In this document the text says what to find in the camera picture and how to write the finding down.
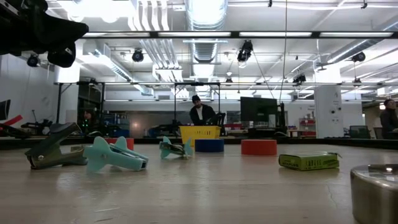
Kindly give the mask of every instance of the computer monitor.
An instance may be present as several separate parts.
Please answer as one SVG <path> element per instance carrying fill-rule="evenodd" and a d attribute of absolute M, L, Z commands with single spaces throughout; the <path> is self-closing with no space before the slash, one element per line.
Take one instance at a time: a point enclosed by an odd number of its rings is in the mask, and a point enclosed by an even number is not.
<path fill-rule="evenodd" d="M 11 100 L 0 102 L 0 121 L 8 119 Z"/>
<path fill-rule="evenodd" d="M 269 115 L 278 117 L 276 99 L 241 97 L 241 121 L 268 122 Z"/>

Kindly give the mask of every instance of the office chair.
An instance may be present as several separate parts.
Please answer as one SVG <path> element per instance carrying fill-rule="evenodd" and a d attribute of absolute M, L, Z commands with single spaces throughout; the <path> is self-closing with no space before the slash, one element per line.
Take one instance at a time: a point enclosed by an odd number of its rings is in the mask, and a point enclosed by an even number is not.
<path fill-rule="evenodd" d="M 370 139 L 371 135 L 366 125 L 357 125 L 349 127 L 349 135 L 355 139 Z"/>
<path fill-rule="evenodd" d="M 373 128 L 374 134 L 376 135 L 376 139 L 384 139 L 382 135 L 382 128 L 376 127 Z"/>

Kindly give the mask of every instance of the yellow plastic basket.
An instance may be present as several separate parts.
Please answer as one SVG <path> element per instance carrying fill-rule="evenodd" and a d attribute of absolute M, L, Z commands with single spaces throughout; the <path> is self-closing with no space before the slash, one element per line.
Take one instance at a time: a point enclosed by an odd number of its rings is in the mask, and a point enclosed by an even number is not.
<path fill-rule="evenodd" d="M 196 139 L 218 139 L 220 138 L 219 126 L 180 126 L 182 143 L 191 138 L 191 147 L 195 147 Z"/>

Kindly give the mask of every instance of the white pillar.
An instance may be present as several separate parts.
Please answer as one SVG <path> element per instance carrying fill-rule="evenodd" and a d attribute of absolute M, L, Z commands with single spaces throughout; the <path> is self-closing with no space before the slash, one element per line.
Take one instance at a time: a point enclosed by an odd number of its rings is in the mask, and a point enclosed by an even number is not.
<path fill-rule="evenodd" d="M 76 58 L 83 55 L 83 44 L 85 40 L 78 40 L 76 44 Z M 55 66 L 55 82 L 57 83 L 75 83 L 80 79 L 80 64 L 74 62 L 70 68 L 61 68 Z M 59 123 L 77 122 L 77 103 L 79 95 L 79 86 L 64 84 L 65 90 L 61 95 L 60 119 Z"/>
<path fill-rule="evenodd" d="M 324 71 L 315 72 L 314 80 L 320 83 L 340 83 L 340 68 L 327 66 Z M 315 124 L 317 138 L 344 136 L 341 87 L 323 85 L 315 87 Z"/>

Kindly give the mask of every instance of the staple box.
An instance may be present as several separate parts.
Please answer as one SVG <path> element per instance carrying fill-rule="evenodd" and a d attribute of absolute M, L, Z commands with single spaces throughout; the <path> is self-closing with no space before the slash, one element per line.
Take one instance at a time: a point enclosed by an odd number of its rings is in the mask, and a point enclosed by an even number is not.
<path fill-rule="evenodd" d="M 339 167 L 339 154 L 335 152 L 306 152 L 281 154 L 279 165 L 295 170 L 317 170 Z"/>

